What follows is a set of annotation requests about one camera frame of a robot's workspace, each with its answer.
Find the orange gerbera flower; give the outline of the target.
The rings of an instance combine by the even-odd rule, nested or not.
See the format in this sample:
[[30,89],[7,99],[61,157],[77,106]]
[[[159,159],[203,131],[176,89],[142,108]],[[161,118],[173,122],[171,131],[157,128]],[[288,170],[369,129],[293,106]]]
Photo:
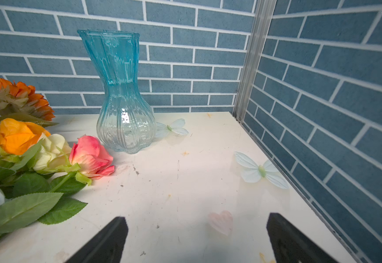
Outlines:
[[55,115],[50,103],[32,85],[0,78],[0,115],[27,114],[45,121]]

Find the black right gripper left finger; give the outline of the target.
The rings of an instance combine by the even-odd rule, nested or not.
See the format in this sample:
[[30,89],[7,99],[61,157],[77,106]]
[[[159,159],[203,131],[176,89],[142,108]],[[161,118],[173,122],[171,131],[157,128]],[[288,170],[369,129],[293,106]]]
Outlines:
[[128,231],[124,217],[114,218],[67,263],[120,263]]

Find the white rose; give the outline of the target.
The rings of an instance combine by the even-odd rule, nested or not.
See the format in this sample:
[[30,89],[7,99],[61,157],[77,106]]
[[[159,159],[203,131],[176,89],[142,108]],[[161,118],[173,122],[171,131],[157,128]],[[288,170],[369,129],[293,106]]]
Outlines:
[[39,174],[60,172],[61,168],[67,165],[71,153],[66,139],[59,134],[47,136],[42,133],[38,143],[41,148],[34,157],[33,170]]

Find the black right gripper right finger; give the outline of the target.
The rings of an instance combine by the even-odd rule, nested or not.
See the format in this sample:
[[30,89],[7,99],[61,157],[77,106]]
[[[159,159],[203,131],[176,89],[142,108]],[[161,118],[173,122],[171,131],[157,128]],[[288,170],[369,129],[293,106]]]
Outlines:
[[271,213],[266,226],[278,263],[337,263],[279,213]]

